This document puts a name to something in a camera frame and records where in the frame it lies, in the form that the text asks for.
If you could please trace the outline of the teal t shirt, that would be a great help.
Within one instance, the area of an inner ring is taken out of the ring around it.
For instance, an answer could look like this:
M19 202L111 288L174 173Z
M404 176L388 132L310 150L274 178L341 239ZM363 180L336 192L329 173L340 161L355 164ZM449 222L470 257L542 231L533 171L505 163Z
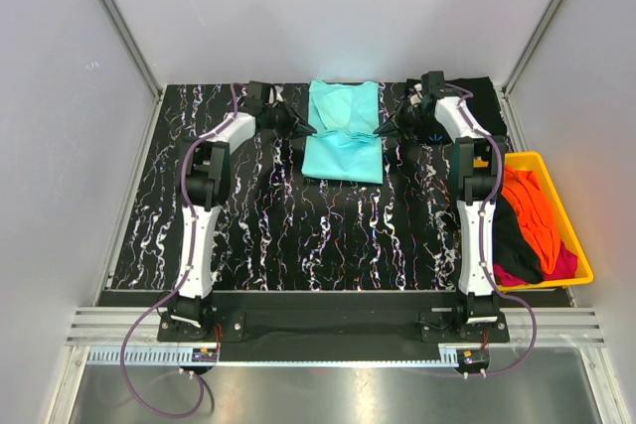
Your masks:
M384 181L379 123L379 85L328 83L309 86L308 123L302 174L311 179L380 185Z

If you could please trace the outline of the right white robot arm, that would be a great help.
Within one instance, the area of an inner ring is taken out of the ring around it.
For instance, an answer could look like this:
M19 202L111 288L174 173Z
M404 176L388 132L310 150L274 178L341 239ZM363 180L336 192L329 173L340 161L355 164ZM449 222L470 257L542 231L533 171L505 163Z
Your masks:
M414 83L377 136L405 136L435 120L452 142L448 181L460 219L461 269L456 302L441 326L473 341L497 325L500 312L493 278L493 222L504 172L505 140L493 136L470 112L472 93L429 71Z

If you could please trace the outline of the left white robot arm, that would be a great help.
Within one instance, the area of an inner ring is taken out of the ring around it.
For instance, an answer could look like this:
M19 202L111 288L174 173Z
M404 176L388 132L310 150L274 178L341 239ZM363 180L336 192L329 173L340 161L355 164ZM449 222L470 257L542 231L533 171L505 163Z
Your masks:
M302 138L316 129L272 83L251 81L245 96L232 93L233 109L211 130L189 138L182 154L178 186L183 218L182 250L175 290L168 295L166 319L195 341L214 330L211 272L218 217L230 195L233 152L257 133Z

